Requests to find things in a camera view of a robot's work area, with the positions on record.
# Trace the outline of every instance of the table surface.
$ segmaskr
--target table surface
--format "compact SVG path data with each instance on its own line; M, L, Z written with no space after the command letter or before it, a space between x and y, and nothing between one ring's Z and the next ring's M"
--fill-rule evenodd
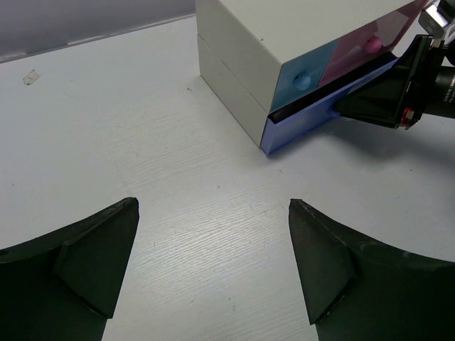
M33 69L41 76L25 86ZM140 201L105 341L316 340L292 197L455 261L455 121L393 131L339 119L266 158L199 77L194 18L5 63L0 75L0 249Z

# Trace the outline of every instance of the purple drawer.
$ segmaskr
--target purple drawer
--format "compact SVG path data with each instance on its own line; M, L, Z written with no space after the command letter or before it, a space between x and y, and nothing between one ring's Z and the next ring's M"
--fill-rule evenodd
M272 117L274 114L269 115L262 135L261 149L266 155L270 155L287 144L290 144L293 140L301 138L316 127L338 117L340 114L334 112L331 108L338 99L389 70L397 60L391 53L377 59L382 58L385 60L377 68L373 71L368 71L367 74L361 75L357 79L351 80L347 85L341 85L341 87L336 89L331 89L335 82L332 85L328 85L327 87L330 88L330 91L327 95L320 99L316 98L314 102L304 108L295 109L293 108L293 104L291 104L289 106L291 110L289 116L285 115L285 117L278 119L277 117Z
M416 0L340 38L319 87L391 51L412 25L427 0Z

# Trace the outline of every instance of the blue drawer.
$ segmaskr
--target blue drawer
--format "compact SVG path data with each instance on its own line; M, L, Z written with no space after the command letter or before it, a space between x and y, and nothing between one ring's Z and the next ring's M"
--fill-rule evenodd
M316 89L335 47L336 41L284 63L279 74L270 112L274 112Z
M317 126L338 117L339 113L334 112L331 108L333 103L342 96L348 94L354 87L357 88L364 85L384 71L390 69L395 62L396 59L382 65L378 69L358 78L349 85L330 93L324 98L317 100L278 123L274 123L269 117L262 135L261 149L269 155L292 141L301 138Z

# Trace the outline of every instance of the pink knob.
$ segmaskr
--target pink knob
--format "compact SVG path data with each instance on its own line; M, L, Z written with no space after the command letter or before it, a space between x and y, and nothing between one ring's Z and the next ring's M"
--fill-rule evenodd
M370 38L367 41L367 43L365 44L365 46L363 46L363 50L366 53L369 53L371 55L374 55L374 54L378 53L379 51L381 51L381 48L382 48L382 41L378 37Z

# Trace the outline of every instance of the red component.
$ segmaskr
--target red component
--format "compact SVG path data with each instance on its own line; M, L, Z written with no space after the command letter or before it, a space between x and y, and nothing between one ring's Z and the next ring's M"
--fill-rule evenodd
M411 108L406 108L404 111L403 111L403 115L401 116L401 121L400 121L400 126L407 126L408 123L409 123L409 119L407 118L407 115L410 113L410 112L413 112L414 110L412 110Z

